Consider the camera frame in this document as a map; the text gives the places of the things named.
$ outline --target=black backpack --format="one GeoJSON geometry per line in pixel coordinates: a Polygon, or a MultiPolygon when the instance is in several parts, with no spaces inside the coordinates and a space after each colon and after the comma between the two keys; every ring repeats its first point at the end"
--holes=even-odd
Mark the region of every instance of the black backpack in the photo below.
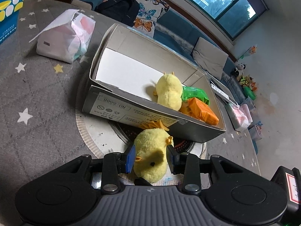
{"type": "Polygon", "coordinates": [[[95,11],[133,27],[139,9],[139,3],[136,0],[108,0],[99,4],[95,11]]]}

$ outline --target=red and white label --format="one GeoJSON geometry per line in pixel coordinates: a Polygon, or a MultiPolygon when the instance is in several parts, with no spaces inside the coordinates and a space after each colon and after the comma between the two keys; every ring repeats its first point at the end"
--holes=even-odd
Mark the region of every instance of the red and white label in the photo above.
{"type": "Polygon", "coordinates": [[[286,180],[287,180],[287,186],[288,186],[288,193],[290,196],[290,201],[301,204],[301,201],[299,199],[299,192],[298,187],[296,183],[296,178],[293,175],[290,175],[288,173],[285,173],[286,180]]]}

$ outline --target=open shoe box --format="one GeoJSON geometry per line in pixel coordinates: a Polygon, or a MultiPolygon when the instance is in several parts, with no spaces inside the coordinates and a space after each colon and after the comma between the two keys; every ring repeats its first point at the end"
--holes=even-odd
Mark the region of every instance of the open shoe box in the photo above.
{"type": "Polygon", "coordinates": [[[162,120],[169,134],[203,143],[226,131],[221,111],[204,72],[163,44],[130,27],[112,25],[93,58],[83,112],[139,127],[162,120]],[[155,84],[163,72],[184,86],[203,89],[217,126],[157,104],[155,84]]]}

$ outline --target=blue sofa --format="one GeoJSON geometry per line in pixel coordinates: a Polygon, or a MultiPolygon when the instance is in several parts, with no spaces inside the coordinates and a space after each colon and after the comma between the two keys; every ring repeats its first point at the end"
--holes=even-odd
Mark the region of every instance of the blue sofa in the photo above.
{"type": "MultiPolygon", "coordinates": [[[[89,3],[91,9],[94,10],[102,1],[103,0],[72,0],[71,4],[80,6],[81,2],[89,3]]],[[[204,32],[172,8],[159,17],[155,26],[155,40],[168,46],[195,65],[197,64],[191,54],[199,37],[204,38],[219,48],[204,32]]],[[[235,77],[230,74],[234,67],[233,61],[228,57],[223,69],[221,83],[229,88],[234,99],[240,104],[245,100],[245,96],[235,77]]]]}

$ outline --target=blue tissue box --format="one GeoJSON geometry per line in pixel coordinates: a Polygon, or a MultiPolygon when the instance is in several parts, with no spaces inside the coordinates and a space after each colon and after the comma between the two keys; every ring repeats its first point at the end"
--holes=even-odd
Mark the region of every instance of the blue tissue box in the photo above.
{"type": "Polygon", "coordinates": [[[17,28],[23,0],[0,0],[0,44],[17,28]]]}

